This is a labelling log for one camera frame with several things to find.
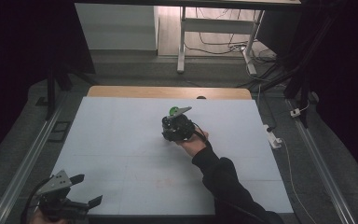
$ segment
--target black sleeve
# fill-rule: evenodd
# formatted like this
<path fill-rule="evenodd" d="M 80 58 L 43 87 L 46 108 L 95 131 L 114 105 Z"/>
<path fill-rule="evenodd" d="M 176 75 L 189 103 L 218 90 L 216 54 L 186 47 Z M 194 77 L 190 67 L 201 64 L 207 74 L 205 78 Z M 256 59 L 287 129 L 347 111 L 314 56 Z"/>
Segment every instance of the black sleeve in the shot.
<path fill-rule="evenodd" d="M 240 183 L 230 159 L 219 159 L 208 144 L 192 162 L 202 171 L 202 182 L 215 197 L 215 213 L 220 223 L 268 223 L 266 210 Z"/>

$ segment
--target small object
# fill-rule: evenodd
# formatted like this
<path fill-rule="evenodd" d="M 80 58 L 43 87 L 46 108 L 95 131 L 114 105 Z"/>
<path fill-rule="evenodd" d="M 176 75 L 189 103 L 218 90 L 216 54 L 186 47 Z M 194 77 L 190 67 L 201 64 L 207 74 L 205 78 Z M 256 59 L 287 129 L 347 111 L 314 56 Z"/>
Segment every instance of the small object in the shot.
<path fill-rule="evenodd" d="M 189 139 L 196 130 L 191 119 L 184 113 L 191 109 L 191 106 L 179 108 L 174 106 L 170 109 L 170 115 L 162 119 L 162 135 L 168 141 L 182 141 Z"/>
<path fill-rule="evenodd" d="M 266 130 L 267 139 L 271 147 L 274 149 L 281 147 L 282 139 L 275 137 L 275 134 L 272 132 L 272 130 L 269 128 L 267 124 L 264 125 L 264 129 Z"/>
<path fill-rule="evenodd" d="M 299 116 L 300 114 L 301 114 L 301 112 L 300 112 L 300 109 L 298 109 L 298 108 L 290 111 L 290 115 L 292 116 L 292 118 L 295 118 L 295 117 Z"/>

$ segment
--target metal frame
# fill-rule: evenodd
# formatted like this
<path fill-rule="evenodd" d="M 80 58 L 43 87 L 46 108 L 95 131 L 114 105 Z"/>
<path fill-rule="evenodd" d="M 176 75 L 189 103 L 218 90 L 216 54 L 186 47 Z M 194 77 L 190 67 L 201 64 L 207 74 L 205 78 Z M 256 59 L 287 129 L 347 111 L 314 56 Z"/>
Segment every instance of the metal frame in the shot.
<path fill-rule="evenodd" d="M 45 124 L 32 143 L 30 149 L 22 160 L 19 169 L 17 170 L 16 174 L 14 174 L 4 195 L 2 196 L 0 201 L 0 223 L 6 222 L 7 217 L 12 207 L 14 206 L 14 203 L 17 201 L 17 198 L 19 197 L 26 180 L 28 179 L 28 176 L 33 169 L 43 146 L 48 140 L 48 135 L 50 134 L 55 121 L 62 111 L 62 106 L 66 100 L 67 95 L 68 93 L 65 91 L 59 95 L 57 100 L 57 109 L 51 115 L 50 120 L 45 121 Z"/>
<path fill-rule="evenodd" d="M 290 110 L 295 109 L 289 100 L 286 100 L 287 107 Z M 315 164 L 316 170 L 321 177 L 324 187 L 326 188 L 328 194 L 331 197 L 332 203 L 337 210 L 337 214 L 341 219 L 343 224 L 355 224 L 356 221 L 351 213 L 351 209 L 349 208 L 347 202 L 345 201 L 344 196 L 341 193 L 336 181 L 334 180 L 330 170 L 327 167 L 327 164 L 324 161 L 324 158 L 316 145 L 315 141 L 313 140 L 310 131 L 305 128 L 304 124 L 301 122 L 299 118 L 295 118 L 296 126 L 298 131 L 304 140 L 304 143 L 310 152 L 310 156 Z"/>
<path fill-rule="evenodd" d="M 263 17 L 264 10 L 257 11 L 258 15 L 254 21 L 227 21 L 214 19 L 186 18 L 186 7 L 182 9 L 181 15 L 181 31 L 178 53 L 177 72 L 182 74 L 185 72 L 185 32 L 202 32 L 202 33 L 218 33 L 218 34 L 239 34 L 249 35 L 246 49 L 242 50 L 244 60 L 248 72 L 251 76 L 255 76 L 255 66 L 253 64 L 250 52 L 255 41 L 255 35 Z"/>

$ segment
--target aluminum rail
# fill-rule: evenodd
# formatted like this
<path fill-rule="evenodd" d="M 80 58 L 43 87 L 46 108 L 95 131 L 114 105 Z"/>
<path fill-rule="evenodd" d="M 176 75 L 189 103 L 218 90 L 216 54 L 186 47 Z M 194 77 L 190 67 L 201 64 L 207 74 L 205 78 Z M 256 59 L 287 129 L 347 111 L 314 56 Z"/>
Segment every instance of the aluminum rail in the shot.
<path fill-rule="evenodd" d="M 66 91 L 62 91 L 57 100 L 57 107 L 55 112 L 50 117 L 50 120 L 47 120 L 36 139 L 30 146 L 27 154 L 22 160 L 20 167 L 17 169 L 16 174 L 14 174 L 11 179 L 4 195 L 0 201 L 0 223 L 5 223 L 8 215 L 10 214 L 11 209 L 13 208 L 14 203 L 19 197 L 21 190 L 27 180 L 29 174 L 31 173 L 34 164 L 39 157 L 40 152 L 42 151 L 43 146 L 48 140 L 48 135 L 50 134 L 55 121 L 62 111 L 62 106 L 65 103 L 68 93 Z"/>
<path fill-rule="evenodd" d="M 286 100 L 286 104 L 289 109 L 295 109 L 289 100 Z M 341 222 L 343 224 L 355 224 L 356 222 L 351 213 L 351 209 L 348 207 L 348 204 L 345 201 L 341 190 L 331 175 L 319 148 L 317 147 L 312 135 L 310 134 L 310 131 L 304 127 L 303 123 L 298 118 L 295 118 L 295 121 L 301 137 L 303 138 L 310 156 L 312 157 L 313 163 L 316 166 L 319 176 L 324 182 L 324 187 L 332 199 L 332 203 L 337 210 L 337 214 L 341 219 Z"/>

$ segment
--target hand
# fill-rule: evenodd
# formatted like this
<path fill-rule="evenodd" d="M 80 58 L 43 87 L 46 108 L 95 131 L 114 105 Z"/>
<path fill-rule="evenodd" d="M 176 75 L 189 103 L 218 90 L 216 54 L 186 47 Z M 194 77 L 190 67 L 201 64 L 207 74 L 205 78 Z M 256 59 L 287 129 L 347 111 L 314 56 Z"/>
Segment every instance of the hand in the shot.
<path fill-rule="evenodd" d="M 67 224 L 67 223 L 68 221 L 64 219 L 61 219 L 57 222 L 51 222 L 45 216 L 43 216 L 43 213 L 39 209 L 37 209 L 36 212 L 34 212 L 34 215 L 30 221 L 30 224 Z"/>
<path fill-rule="evenodd" d="M 196 132 L 205 135 L 206 139 L 208 140 L 209 134 L 207 132 L 201 131 L 199 128 L 196 128 Z M 187 154 L 191 157 L 194 157 L 197 153 L 206 148 L 205 142 L 202 141 L 202 139 L 194 133 L 190 137 L 190 139 L 186 141 L 177 141 L 176 145 L 184 148 Z"/>

